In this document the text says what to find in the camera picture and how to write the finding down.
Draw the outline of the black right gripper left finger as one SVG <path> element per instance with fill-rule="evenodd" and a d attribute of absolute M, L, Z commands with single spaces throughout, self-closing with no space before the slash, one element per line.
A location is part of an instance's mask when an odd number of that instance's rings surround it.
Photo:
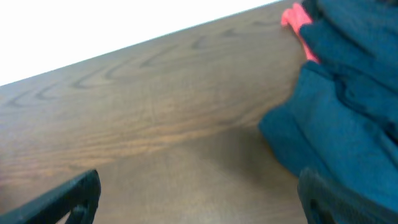
<path fill-rule="evenodd" d="M 101 195 L 97 170 L 88 170 L 36 199 L 1 215 L 1 224 L 67 223 L 92 224 Z"/>

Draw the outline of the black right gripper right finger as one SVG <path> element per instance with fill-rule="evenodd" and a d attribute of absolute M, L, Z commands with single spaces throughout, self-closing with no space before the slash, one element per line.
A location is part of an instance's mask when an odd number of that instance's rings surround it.
<path fill-rule="evenodd" d="M 397 223 L 397 212 L 308 168 L 299 175 L 297 192 L 308 224 Z"/>

